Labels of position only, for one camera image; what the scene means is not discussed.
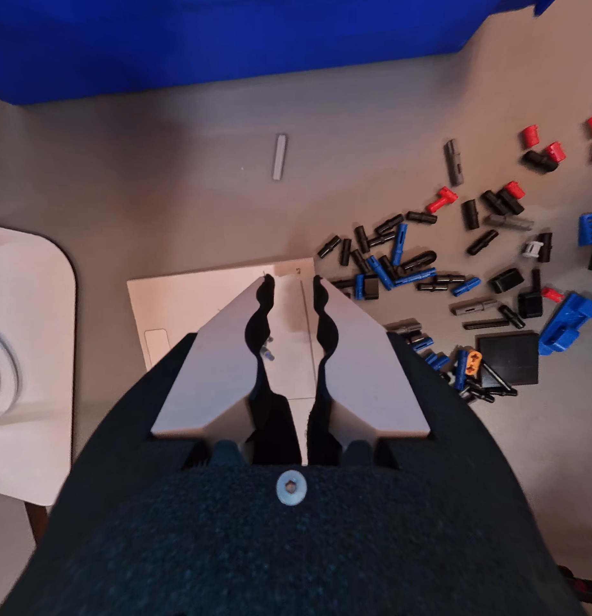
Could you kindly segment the black square lego panel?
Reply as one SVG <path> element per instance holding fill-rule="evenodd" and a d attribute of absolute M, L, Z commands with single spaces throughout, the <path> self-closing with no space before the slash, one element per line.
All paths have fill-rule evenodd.
<path fill-rule="evenodd" d="M 534 386 L 539 383 L 538 339 L 533 331 L 481 335 L 476 337 L 476 350 L 508 385 Z"/>

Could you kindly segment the white tray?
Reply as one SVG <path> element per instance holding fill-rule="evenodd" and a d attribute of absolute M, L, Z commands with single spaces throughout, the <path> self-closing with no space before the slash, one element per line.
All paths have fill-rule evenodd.
<path fill-rule="evenodd" d="M 0 335 L 21 377 L 0 418 L 0 494 L 52 506 L 70 471 L 76 279 L 43 236 L 0 227 Z"/>

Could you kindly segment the blue plastic bin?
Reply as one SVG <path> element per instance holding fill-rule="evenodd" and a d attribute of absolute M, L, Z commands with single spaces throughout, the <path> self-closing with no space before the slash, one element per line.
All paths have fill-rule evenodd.
<path fill-rule="evenodd" d="M 31 105 L 458 52 L 552 1 L 0 1 L 0 100 Z"/>

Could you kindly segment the lego instruction booklet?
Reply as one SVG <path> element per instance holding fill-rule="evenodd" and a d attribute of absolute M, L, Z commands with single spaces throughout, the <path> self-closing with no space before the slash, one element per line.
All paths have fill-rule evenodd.
<path fill-rule="evenodd" d="M 275 291 L 263 361 L 271 389 L 288 400 L 302 462 L 307 465 L 307 422 L 323 357 L 316 339 L 313 258 L 129 280 L 127 288 L 149 371 L 186 334 L 198 332 L 264 275 L 273 276 Z"/>

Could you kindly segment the blue lego bracket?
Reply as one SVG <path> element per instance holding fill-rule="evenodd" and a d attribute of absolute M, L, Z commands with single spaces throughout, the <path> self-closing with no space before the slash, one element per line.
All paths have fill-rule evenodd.
<path fill-rule="evenodd" d="M 565 352 L 580 335 L 580 329 L 592 319 L 592 299 L 571 292 L 561 303 L 538 338 L 538 354 L 547 357 Z"/>

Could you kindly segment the grey lego axle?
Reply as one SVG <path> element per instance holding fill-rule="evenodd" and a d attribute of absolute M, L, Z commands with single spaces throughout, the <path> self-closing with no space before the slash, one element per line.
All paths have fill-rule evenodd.
<path fill-rule="evenodd" d="M 272 164 L 272 180 L 279 182 L 284 174 L 285 156 L 287 153 L 288 137 L 286 134 L 276 135 L 274 161 Z"/>

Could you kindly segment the clear round container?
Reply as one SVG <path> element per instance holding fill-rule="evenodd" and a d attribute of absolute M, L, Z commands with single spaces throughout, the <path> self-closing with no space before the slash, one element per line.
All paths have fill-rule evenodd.
<path fill-rule="evenodd" d="M 0 335 L 0 418 L 16 404 L 21 389 L 17 362 L 4 338 Z"/>

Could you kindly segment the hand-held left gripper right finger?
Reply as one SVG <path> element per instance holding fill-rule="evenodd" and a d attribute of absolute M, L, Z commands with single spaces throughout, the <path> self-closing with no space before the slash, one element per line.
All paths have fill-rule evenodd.
<path fill-rule="evenodd" d="M 316 275 L 313 303 L 323 358 L 307 420 L 310 466 L 333 466 L 354 442 L 425 439 L 431 428 L 389 332 L 330 281 Z"/>

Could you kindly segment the pile of small lego pins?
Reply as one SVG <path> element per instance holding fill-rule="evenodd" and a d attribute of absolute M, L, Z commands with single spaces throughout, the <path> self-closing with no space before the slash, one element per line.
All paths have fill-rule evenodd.
<path fill-rule="evenodd" d="M 587 120 L 587 126 L 592 134 L 592 117 Z M 534 150 L 534 147 L 540 142 L 538 125 L 525 127 L 520 133 L 520 140 L 523 144 L 523 149 L 526 150 L 521 157 L 522 162 L 536 171 L 551 173 L 567 157 L 561 143 L 558 141 L 547 145 L 542 151 Z M 444 144 L 444 155 L 446 156 L 451 184 L 454 188 L 458 188 L 464 183 L 464 172 L 461 164 L 460 149 L 456 139 L 451 139 Z M 527 221 L 518 216 L 524 211 L 524 207 L 520 203 L 520 199 L 524 196 L 524 190 L 516 181 L 506 183 L 496 192 L 492 190 L 484 191 L 481 199 L 492 212 L 485 221 L 490 228 L 466 248 L 465 254 L 474 257 L 481 253 L 499 236 L 499 228 L 531 230 L 531 223 L 527 226 L 523 225 Z M 457 199 L 458 196 L 453 189 L 442 187 L 438 191 L 437 199 L 427 205 L 425 210 L 422 212 L 409 211 L 405 216 L 398 214 L 384 221 L 376 227 L 375 232 L 377 235 L 371 238 L 367 236 L 363 227 L 357 227 L 354 230 L 354 234 L 359 248 L 356 246 L 352 250 L 351 238 L 341 238 L 335 235 L 318 251 L 317 257 L 319 259 L 326 258 L 337 246 L 341 246 L 342 252 L 339 259 L 341 266 L 347 267 L 351 259 L 353 263 L 357 264 L 360 273 L 354 280 L 348 280 L 345 284 L 344 282 L 336 283 L 336 286 L 337 288 L 343 288 L 345 285 L 354 287 L 355 299 L 367 299 L 364 294 L 364 283 L 372 282 L 373 279 L 377 281 L 377 278 L 382 282 L 385 289 L 389 290 L 407 284 L 418 283 L 416 286 L 419 291 L 437 292 L 448 290 L 448 288 L 452 287 L 451 293 L 453 297 L 460 297 L 475 289 L 478 285 L 483 284 L 483 281 L 479 277 L 466 278 L 464 275 L 440 275 L 435 267 L 429 267 L 438 257 L 434 250 L 425 251 L 411 260 L 401 261 L 404 253 L 406 232 L 408 230 L 408 224 L 405 220 L 417 224 L 426 224 L 427 226 L 433 225 L 438 221 L 436 213 L 442 207 L 455 203 Z M 467 200 L 462 203 L 461 212 L 466 228 L 468 230 L 477 230 L 479 228 L 479 218 L 476 200 Z M 390 241 L 394 242 L 390 257 L 387 255 L 383 255 L 379 259 L 376 259 L 375 256 L 370 256 L 366 259 L 363 257 L 363 253 L 369 253 L 372 248 Z M 592 245 L 592 214 L 585 214 L 579 218 L 578 241 L 581 247 Z M 552 233 L 542 232 L 536 240 L 524 245 L 524 250 L 521 254 L 525 258 L 533 258 L 538 263 L 543 264 L 549 262 L 551 249 Z M 478 328 L 512 325 L 515 328 L 522 329 L 525 327 L 525 319 L 542 316 L 542 301 L 544 297 L 548 297 L 555 302 L 563 302 L 566 298 L 554 289 L 541 288 L 540 269 L 537 267 L 532 269 L 531 281 L 531 290 L 518 295 L 518 312 L 511 309 L 508 305 L 499 304 L 496 299 L 491 299 L 486 302 L 480 301 L 475 304 L 464 305 L 460 310 L 455 310 L 453 314 L 482 312 L 490 307 L 496 307 L 499 313 L 503 315 L 502 319 L 464 323 L 463 328 L 465 330 L 475 330 Z M 492 277 L 487 282 L 487 285 L 495 294 L 502 295 L 523 282 L 524 277 L 522 273 L 516 267 L 512 267 Z M 460 351 L 454 372 L 454 381 L 452 382 L 452 386 L 457 390 L 462 399 L 468 403 L 476 399 L 492 403 L 494 402 L 494 396 L 516 396 L 515 389 L 503 381 L 483 361 L 479 371 L 485 369 L 498 384 L 496 388 L 483 388 L 481 384 L 478 384 L 477 377 L 466 376 L 467 355 L 468 350 Z"/>

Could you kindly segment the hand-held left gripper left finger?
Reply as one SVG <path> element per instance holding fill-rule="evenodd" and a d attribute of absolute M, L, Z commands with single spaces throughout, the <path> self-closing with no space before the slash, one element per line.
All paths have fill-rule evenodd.
<path fill-rule="evenodd" d="M 275 286 L 272 275 L 257 278 L 197 332 L 153 436 L 230 441 L 255 465 L 301 464 L 290 405 L 272 390 L 261 355 Z"/>

